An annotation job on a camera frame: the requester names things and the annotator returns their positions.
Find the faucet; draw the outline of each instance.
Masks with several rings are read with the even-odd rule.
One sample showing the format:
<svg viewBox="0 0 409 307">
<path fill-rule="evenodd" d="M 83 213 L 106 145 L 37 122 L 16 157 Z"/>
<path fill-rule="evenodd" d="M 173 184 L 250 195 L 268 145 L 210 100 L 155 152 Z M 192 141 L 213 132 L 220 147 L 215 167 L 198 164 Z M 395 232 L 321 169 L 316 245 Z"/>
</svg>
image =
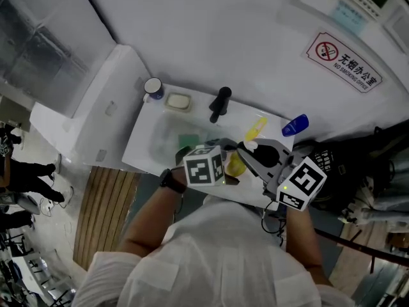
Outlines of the faucet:
<svg viewBox="0 0 409 307">
<path fill-rule="evenodd" d="M 219 90 L 216 99 L 210 104 L 209 109 L 213 111 L 210 117 L 212 123 L 217 122 L 219 116 L 223 116 L 228 111 L 228 104 L 231 97 L 231 89 L 224 86 Z"/>
</svg>

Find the wooden floor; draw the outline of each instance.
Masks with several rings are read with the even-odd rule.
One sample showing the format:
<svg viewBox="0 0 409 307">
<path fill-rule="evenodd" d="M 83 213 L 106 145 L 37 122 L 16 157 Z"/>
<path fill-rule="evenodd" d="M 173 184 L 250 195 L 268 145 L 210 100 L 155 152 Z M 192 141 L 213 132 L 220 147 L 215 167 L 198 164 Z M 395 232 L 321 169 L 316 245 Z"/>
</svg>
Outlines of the wooden floor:
<svg viewBox="0 0 409 307">
<path fill-rule="evenodd" d="M 88 270 L 96 251 L 118 245 L 140 174 L 93 167 L 78 219 L 73 260 Z"/>
</svg>

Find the black watch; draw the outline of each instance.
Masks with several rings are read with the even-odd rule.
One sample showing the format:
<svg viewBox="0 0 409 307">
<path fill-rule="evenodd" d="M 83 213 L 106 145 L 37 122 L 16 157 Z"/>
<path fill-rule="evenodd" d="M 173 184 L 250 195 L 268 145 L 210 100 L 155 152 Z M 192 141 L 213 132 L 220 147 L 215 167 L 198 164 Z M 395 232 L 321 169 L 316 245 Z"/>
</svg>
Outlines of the black watch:
<svg viewBox="0 0 409 307">
<path fill-rule="evenodd" d="M 172 176 L 172 171 L 168 168 L 165 169 L 159 176 L 160 186 L 168 187 L 177 193 L 183 194 L 186 191 L 186 185 L 175 180 Z"/>
</svg>

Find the white sink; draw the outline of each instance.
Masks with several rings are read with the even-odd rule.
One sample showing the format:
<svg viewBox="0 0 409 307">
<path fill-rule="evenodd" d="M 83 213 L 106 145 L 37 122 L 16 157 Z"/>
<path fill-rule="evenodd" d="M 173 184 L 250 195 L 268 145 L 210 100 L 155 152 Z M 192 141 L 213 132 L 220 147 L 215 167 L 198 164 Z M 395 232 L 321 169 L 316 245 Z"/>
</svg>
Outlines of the white sink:
<svg viewBox="0 0 409 307">
<path fill-rule="evenodd" d="M 191 96 L 192 109 L 189 113 L 181 113 L 165 108 L 166 95 L 162 100 L 149 99 L 144 103 L 122 158 L 123 162 L 133 167 L 160 175 L 165 168 L 176 166 L 174 156 L 180 148 L 179 135 L 197 134 L 200 142 L 217 138 L 239 142 L 243 141 L 244 135 L 261 117 L 268 118 L 268 123 L 259 138 L 276 139 L 290 151 L 293 148 L 294 137 L 285 138 L 281 134 L 288 120 L 230 100 L 227 114 L 212 124 L 209 121 L 212 112 L 208 106 L 215 96 L 166 84 L 164 88 L 166 94 L 175 92 Z M 269 197 L 263 196 L 261 179 L 249 170 L 238 179 L 240 183 L 234 186 L 195 189 L 262 208 L 271 201 Z M 277 204 L 271 204 L 270 207 L 276 209 Z"/>
</svg>

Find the hand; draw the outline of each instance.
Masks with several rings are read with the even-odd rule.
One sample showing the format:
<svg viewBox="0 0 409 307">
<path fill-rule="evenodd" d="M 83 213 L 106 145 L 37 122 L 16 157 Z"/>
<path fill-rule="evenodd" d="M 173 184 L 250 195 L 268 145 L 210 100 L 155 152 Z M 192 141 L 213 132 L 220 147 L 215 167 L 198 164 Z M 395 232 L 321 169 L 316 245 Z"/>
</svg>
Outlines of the hand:
<svg viewBox="0 0 409 307">
<path fill-rule="evenodd" d="M 179 183 L 187 185 L 185 167 L 177 167 L 172 169 L 173 178 Z"/>
</svg>

